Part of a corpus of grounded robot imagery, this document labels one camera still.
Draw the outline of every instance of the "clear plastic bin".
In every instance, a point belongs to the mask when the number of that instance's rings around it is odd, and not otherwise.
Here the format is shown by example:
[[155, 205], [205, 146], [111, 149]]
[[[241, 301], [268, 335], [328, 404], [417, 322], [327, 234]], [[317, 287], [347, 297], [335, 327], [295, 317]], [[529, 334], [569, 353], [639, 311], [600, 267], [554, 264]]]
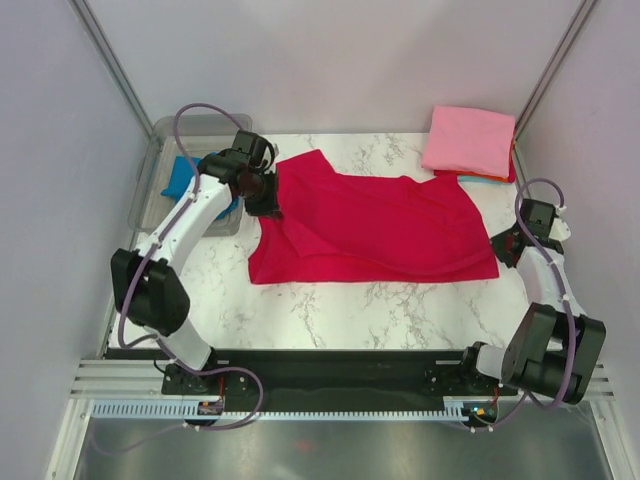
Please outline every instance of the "clear plastic bin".
[[[245, 130], [251, 130], [251, 117], [233, 116]], [[172, 125], [173, 117], [164, 117], [153, 127], [129, 212], [129, 226], [136, 232], [153, 232], [175, 205], [171, 198], [160, 195], [169, 183], [176, 156], [182, 155], [173, 137]], [[194, 157], [229, 148], [237, 130], [223, 115], [183, 115], [180, 118], [180, 139]], [[240, 228], [242, 214], [241, 203], [227, 216], [214, 221], [205, 236], [234, 235]]]

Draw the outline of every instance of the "red cloth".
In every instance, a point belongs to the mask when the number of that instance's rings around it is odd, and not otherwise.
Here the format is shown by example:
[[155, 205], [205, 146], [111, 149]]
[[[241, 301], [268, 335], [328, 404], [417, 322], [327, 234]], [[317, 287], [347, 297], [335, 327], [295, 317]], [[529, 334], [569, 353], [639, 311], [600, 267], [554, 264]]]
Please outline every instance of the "red cloth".
[[260, 218], [254, 284], [496, 278], [480, 213], [454, 176], [341, 175], [315, 150], [278, 164], [284, 219]]

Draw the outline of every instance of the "white marble surface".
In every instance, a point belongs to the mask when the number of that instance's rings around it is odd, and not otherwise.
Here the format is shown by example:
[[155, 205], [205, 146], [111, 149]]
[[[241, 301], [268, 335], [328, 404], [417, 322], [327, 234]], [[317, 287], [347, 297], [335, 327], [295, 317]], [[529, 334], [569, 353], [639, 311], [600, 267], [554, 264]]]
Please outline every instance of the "white marble surface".
[[[420, 167], [426, 134], [272, 135], [279, 160], [319, 148], [336, 171], [352, 175], [432, 178]], [[515, 221], [513, 185], [464, 184], [489, 236]], [[190, 317], [216, 348], [464, 348], [476, 340], [504, 346], [528, 302], [515, 270], [457, 284], [283, 284], [254, 286], [247, 259], [260, 238], [256, 219], [240, 232], [203, 238], [181, 280]], [[128, 341], [143, 330], [127, 324]], [[114, 334], [111, 346], [117, 347]]]

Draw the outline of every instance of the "gray wall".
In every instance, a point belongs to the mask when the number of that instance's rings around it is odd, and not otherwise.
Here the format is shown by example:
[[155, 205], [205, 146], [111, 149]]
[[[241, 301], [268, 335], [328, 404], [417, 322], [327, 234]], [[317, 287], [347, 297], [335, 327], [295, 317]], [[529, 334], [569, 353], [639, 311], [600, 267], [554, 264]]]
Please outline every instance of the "gray wall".
[[0, 45], [0, 476], [30, 480], [97, 348], [144, 138], [66, 0], [6, 3]]
[[518, 114], [580, 0], [88, 0], [152, 121], [194, 100], [259, 131], [420, 132]]
[[637, 0], [599, 3], [522, 148], [529, 176], [566, 193], [567, 274], [578, 301], [607, 324], [603, 359], [640, 455], [638, 18]]

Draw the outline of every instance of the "robotic arm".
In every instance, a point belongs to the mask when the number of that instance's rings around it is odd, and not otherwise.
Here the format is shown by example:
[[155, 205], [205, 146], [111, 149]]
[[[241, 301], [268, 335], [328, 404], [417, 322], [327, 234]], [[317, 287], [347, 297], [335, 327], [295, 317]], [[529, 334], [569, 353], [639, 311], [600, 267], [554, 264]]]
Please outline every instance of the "robotic arm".
[[[520, 216], [529, 231], [558, 267], [576, 324], [576, 351], [563, 401], [578, 403], [584, 396], [606, 337], [601, 321], [589, 318], [573, 297], [564, 271], [560, 239], [569, 235], [566, 224], [549, 203], [525, 199]], [[563, 295], [548, 260], [516, 224], [492, 238], [494, 252], [524, 281], [531, 303], [509, 346], [500, 349], [476, 342], [465, 351], [468, 366], [504, 384], [554, 397], [560, 390], [568, 353], [568, 320]]]
[[[267, 151], [269, 161], [265, 160]], [[266, 139], [239, 131], [230, 149], [202, 159], [198, 165], [198, 192], [193, 192], [194, 178], [187, 190], [192, 193], [182, 196], [149, 238], [133, 251], [119, 249], [111, 258], [116, 309], [122, 312], [136, 270], [156, 246], [135, 286], [127, 316], [157, 335], [177, 358], [195, 370], [206, 364], [211, 347], [187, 316], [190, 302], [180, 283], [180, 273], [205, 230], [235, 196], [243, 197], [249, 215], [281, 215], [276, 197], [277, 174], [269, 168], [274, 156], [274, 148]], [[160, 241], [160, 232], [170, 224], [168, 234]]]

